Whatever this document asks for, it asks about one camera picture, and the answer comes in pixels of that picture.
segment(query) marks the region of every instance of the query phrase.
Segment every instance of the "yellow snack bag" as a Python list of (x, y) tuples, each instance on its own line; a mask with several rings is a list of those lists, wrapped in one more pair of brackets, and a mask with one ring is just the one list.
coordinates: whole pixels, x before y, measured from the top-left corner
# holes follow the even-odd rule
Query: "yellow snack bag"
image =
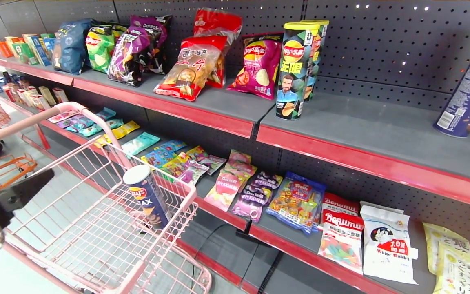
[(433, 294), (470, 294), (470, 255), (438, 243), (436, 286)]
[(469, 240), (459, 234), (432, 223), (423, 223), (427, 241), (427, 267), (432, 274), (436, 275), (436, 264), (438, 258), (438, 243), (454, 247), (455, 249), (470, 255)]

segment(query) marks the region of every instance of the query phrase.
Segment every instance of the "pink shopping cart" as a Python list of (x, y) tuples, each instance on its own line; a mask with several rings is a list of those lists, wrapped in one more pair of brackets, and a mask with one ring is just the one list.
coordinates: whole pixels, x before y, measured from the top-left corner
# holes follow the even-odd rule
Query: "pink shopping cart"
[(126, 170), (146, 163), (125, 154), (106, 123), (75, 102), (3, 128), (0, 140), (68, 110), (100, 125), (112, 144), (99, 156), (94, 138), (37, 171), (52, 169), (54, 179), (15, 211), (0, 233), (2, 248), (68, 293), (207, 293), (211, 274), (175, 245), (196, 214), (194, 186), (151, 166), (173, 216), (153, 230), (122, 181)]

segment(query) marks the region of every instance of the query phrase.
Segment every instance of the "yellow lid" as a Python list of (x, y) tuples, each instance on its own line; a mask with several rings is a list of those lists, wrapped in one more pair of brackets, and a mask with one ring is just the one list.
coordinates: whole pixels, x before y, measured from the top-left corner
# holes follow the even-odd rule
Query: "yellow lid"
[(284, 28), (287, 30), (318, 30), (320, 24), (314, 22), (286, 22)]
[(327, 19), (304, 19), (304, 20), (301, 20), (300, 22), (313, 22), (315, 24), (320, 24), (321, 26), (323, 25), (328, 25), (330, 24), (330, 21), (327, 20)]

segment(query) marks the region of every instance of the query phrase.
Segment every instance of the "white candy bag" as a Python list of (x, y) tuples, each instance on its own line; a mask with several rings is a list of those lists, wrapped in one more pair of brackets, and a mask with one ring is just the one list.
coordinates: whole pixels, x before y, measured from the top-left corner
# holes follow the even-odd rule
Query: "white candy bag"
[(407, 225), (409, 216), (371, 206), (360, 210), (364, 220), (364, 275), (416, 284)]

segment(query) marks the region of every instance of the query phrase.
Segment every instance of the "green chip bag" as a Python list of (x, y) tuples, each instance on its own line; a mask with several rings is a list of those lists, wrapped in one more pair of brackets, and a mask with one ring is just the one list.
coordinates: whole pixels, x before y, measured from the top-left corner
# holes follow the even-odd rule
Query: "green chip bag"
[(105, 24), (91, 28), (86, 36), (86, 48), (92, 68), (106, 73), (115, 48), (112, 26)]

